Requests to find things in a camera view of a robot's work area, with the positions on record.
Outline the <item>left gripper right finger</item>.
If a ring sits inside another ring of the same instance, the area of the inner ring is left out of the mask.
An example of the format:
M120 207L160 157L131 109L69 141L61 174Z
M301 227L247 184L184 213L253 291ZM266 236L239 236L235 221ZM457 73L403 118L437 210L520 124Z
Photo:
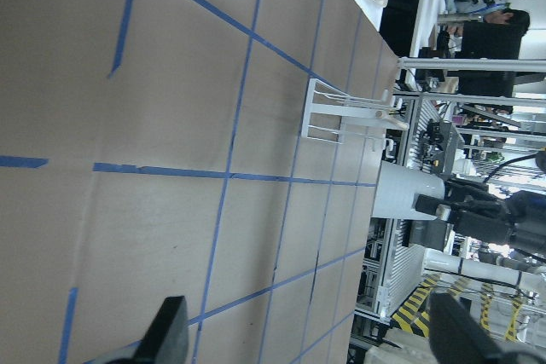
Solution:
M516 342L486 334L448 293L429 297L429 345L439 363L544 363L545 355Z

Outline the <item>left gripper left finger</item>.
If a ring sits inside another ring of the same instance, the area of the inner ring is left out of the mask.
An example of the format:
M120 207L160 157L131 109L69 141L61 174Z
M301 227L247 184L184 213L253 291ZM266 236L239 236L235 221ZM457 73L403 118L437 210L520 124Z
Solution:
M189 324L185 296L166 298L140 344L128 355L117 353L98 363L184 363L189 351Z

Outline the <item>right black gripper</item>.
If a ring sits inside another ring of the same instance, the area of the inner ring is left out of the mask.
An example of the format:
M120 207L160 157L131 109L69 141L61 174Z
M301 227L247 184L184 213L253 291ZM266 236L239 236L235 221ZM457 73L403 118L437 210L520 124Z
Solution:
M504 202L488 192L485 184L462 179L446 182L445 197L417 196L415 209L453 225L457 234L506 245L514 231Z

